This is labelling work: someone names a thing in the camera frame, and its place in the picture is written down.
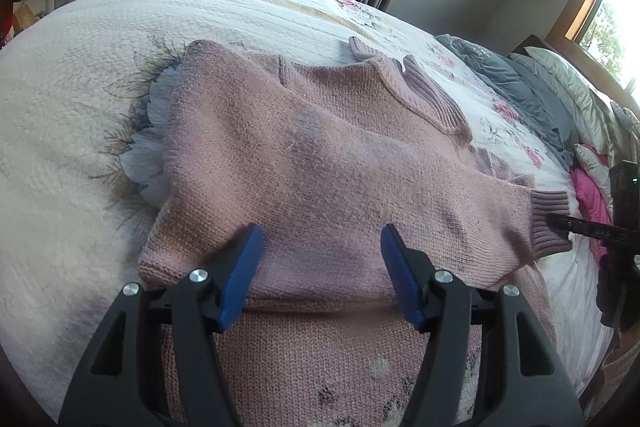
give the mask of white pillow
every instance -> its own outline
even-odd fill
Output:
[[[580,167],[598,187],[604,203],[607,205],[609,217],[613,219],[613,199],[611,198],[611,185],[609,182],[609,167],[604,165],[595,153],[584,145],[576,144],[575,156]]]
[[[606,125],[599,108],[594,103],[593,97],[596,94],[589,81],[567,60],[550,50],[531,46],[526,47],[525,50],[531,58],[556,77],[574,100],[587,126],[591,129],[593,143],[590,145],[600,154],[609,154]]]

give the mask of green leaves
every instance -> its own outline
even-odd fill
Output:
[[[618,35],[615,8],[609,1],[603,0],[580,45],[620,81],[625,47]]]

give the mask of wooden window frame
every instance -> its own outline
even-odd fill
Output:
[[[602,0],[569,0],[545,41],[574,65],[596,89],[631,109],[640,118],[640,107],[619,81],[578,44]]]

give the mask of white bedspread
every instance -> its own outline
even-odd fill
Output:
[[[53,418],[103,313],[136,279],[144,216],[122,199],[111,152],[136,83],[166,65],[158,42],[179,50],[213,39],[345,64],[352,35],[398,59],[415,55],[460,104],[476,145],[534,174],[538,188],[567,190],[577,215],[569,175],[513,110],[432,36],[389,15],[351,0],[76,1],[0,51],[0,343]],[[610,339],[599,324],[588,241],[574,238],[571,252],[539,266],[558,351],[580,392]]]

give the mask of gray pillow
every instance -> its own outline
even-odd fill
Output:
[[[575,126],[571,124],[562,105],[557,104],[553,92],[534,75],[528,74],[524,78],[511,66],[513,63],[507,62],[508,59],[478,44],[450,35],[436,38],[517,110],[522,122],[546,144],[568,171],[574,163],[573,144],[569,142]]]
[[[537,63],[533,58],[526,57],[525,55],[520,55],[517,53],[512,53],[509,55],[509,58],[516,62],[517,64],[523,66],[527,70],[531,71],[531,73],[535,74],[542,82],[544,82],[547,87],[553,91],[558,97],[558,100],[564,105],[564,108],[567,110],[572,120],[574,121],[575,128],[578,131],[578,138],[581,143],[594,143],[592,132],[589,131],[586,122],[584,121],[584,117],[574,100],[571,98],[569,93],[566,92],[566,89],[562,87],[562,84],[558,82],[556,77],[554,77],[549,71],[539,63]]]

